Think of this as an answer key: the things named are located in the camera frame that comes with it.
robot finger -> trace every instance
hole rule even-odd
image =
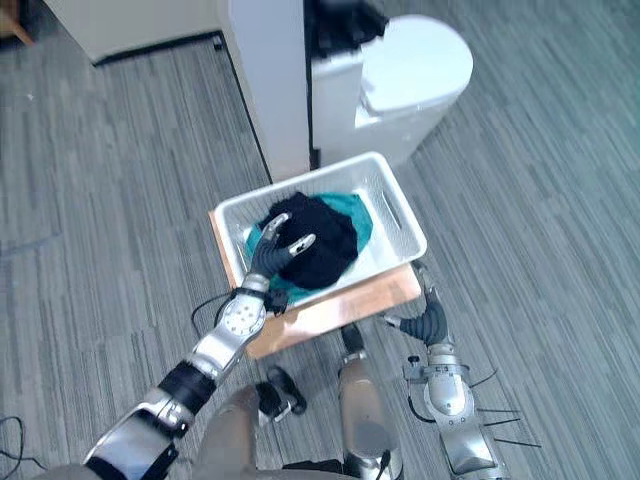
[[[299,238],[298,240],[293,242],[287,247],[287,250],[292,257],[297,257],[302,252],[306,251],[311,245],[313,245],[313,242],[315,241],[315,234],[310,233],[309,235],[305,235],[304,237]]]
[[[273,240],[277,238],[278,230],[282,228],[282,225],[285,224],[291,218],[290,213],[281,213],[273,220],[271,220],[262,230],[262,238],[265,240]]]

teal cloth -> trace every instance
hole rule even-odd
[[[311,195],[310,198],[317,198],[326,203],[329,207],[333,208],[336,212],[348,215],[351,218],[351,223],[356,231],[358,238],[358,253],[362,252],[364,247],[369,243],[371,238],[371,232],[373,231],[373,221],[367,211],[364,203],[360,199],[358,194],[345,194],[345,193],[321,193],[319,195]],[[257,225],[254,225],[249,234],[249,238],[245,244],[245,251],[249,258],[253,257],[253,252],[256,249],[256,245],[260,240],[260,229]],[[307,290],[306,288],[300,288],[291,282],[276,275],[271,280],[271,288],[284,289],[289,296],[289,303],[294,303],[303,298],[313,295],[323,289]]]

robotic hand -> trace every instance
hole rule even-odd
[[[278,231],[290,218],[288,213],[280,214],[264,228],[242,286],[225,305],[216,327],[191,354],[98,440],[83,466],[52,470],[41,480],[159,480],[166,476],[178,456],[173,440],[187,433],[245,346],[260,333],[271,278],[315,241],[312,234],[277,248]]]
[[[425,286],[430,283],[423,266],[418,274]],[[435,423],[452,479],[494,480],[511,478],[492,435],[478,418],[469,383],[469,367],[456,354],[455,341],[435,287],[425,290],[427,306],[415,318],[385,315],[393,327],[422,340],[427,346],[427,365],[417,356],[403,366],[410,391],[422,387],[421,399],[431,419],[420,416],[409,395],[409,408],[423,422]]]

black wire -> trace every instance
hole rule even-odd
[[[382,458],[380,459],[380,473],[378,473],[376,480],[380,480],[382,478],[382,474],[387,469],[390,463],[391,463],[391,450],[385,450],[382,453]]]
[[[537,443],[516,442],[514,440],[505,440],[504,438],[494,438],[494,440],[496,442],[510,443],[511,445],[520,445],[522,447],[542,448],[542,445],[538,445]]]
[[[45,467],[42,463],[40,463],[40,460],[38,460],[36,457],[18,457],[16,455],[13,455],[10,452],[7,452],[6,450],[0,450],[0,455],[3,455],[7,458],[10,458],[11,460],[20,460],[21,462],[33,462],[35,463],[38,467],[40,467],[42,470],[49,470],[47,467]]]
[[[497,408],[476,408],[478,412],[493,412],[493,413],[520,413],[520,410],[500,410]]]
[[[409,402],[409,410],[411,410],[411,413],[413,413],[413,416],[416,417],[418,420],[424,423],[436,423],[436,421],[433,418],[423,417],[418,412],[416,412],[416,409],[413,406],[413,400],[411,400],[411,395],[407,397],[407,402]]]
[[[494,425],[502,425],[503,423],[511,423],[511,422],[519,422],[519,421],[520,421],[519,418],[510,418],[509,420],[502,420],[500,422],[485,423],[484,426],[493,427]]]
[[[10,458],[11,460],[17,460],[17,463],[13,466],[11,471],[9,471],[9,473],[7,473],[0,480],[7,480],[11,475],[16,473],[16,471],[20,467],[20,464],[23,461],[34,462],[36,465],[38,465],[38,467],[42,468],[43,470],[47,470],[47,468],[44,465],[42,465],[42,463],[40,463],[36,458],[24,456],[24,423],[22,423],[22,419],[20,417],[16,417],[15,415],[12,415],[10,417],[5,417],[0,419],[0,425],[8,422],[9,420],[14,420],[18,424],[18,428],[20,429],[20,448],[18,450],[18,455],[14,455],[4,450],[0,450],[0,454],[4,455],[5,457]]]
[[[477,386],[478,386],[478,385],[480,385],[481,383],[484,383],[484,382],[486,382],[487,380],[492,379],[492,378],[495,376],[495,374],[496,374],[496,373],[498,373],[498,369],[497,369],[497,368],[496,368],[496,369],[493,371],[493,373],[492,373],[491,375],[489,375],[488,377],[483,378],[482,380],[480,380],[480,381],[478,381],[478,382],[476,382],[476,383],[472,383],[471,385],[469,385],[469,388],[477,387]]]
[[[198,338],[202,338],[202,333],[200,333],[200,329],[198,328],[198,325],[196,324],[196,313],[198,313],[198,311],[202,308],[205,307],[207,305],[209,305],[211,302],[215,302],[216,300],[221,299],[224,296],[228,296],[231,292],[227,292],[227,293],[221,293],[220,295],[216,295],[215,297],[211,297],[209,300],[206,300],[204,302],[202,302],[200,305],[198,305],[196,308],[193,309],[193,311],[191,312],[191,326],[193,327],[193,329],[195,330],[196,334],[198,335]],[[218,308],[218,311],[216,312],[216,317],[214,320],[214,326],[218,324],[218,317],[220,316],[220,312],[222,311],[222,307],[224,307],[228,302],[224,302],[220,308]]]

silver metal joint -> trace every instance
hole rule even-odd
[[[456,348],[451,343],[436,343],[427,348],[429,365],[460,365]]]
[[[361,360],[364,358],[367,358],[367,352],[360,350],[359,352],[350,353],[349,355],[342,357],[342,363],[343,365],[346,365],[354,360]]]
[[[245,288],[257,290],[268,287],[262,275],[249,274]],[[218,325],[202,337],[186,361],[220,384],[236,365],[244,348],[264,326],[266,311],[261,298],[238,294],[222,313]]]
[[[242,281],[242,288],[255,290],[256,292],[267,293],[269,291],[269,279],[259,273],[249,272]]]
[[[195,421],[193,413],[187,407],[157,387],[149,390],[131,414],[140,410],[151,413],[169,430],[185,430]]]
[[[397,315],[391,315],[389,313],[385,313],[384,315],[382,315],[382,319],[392,327],[396,328],[400,328],[400,324],[402,323],[402,318]]]

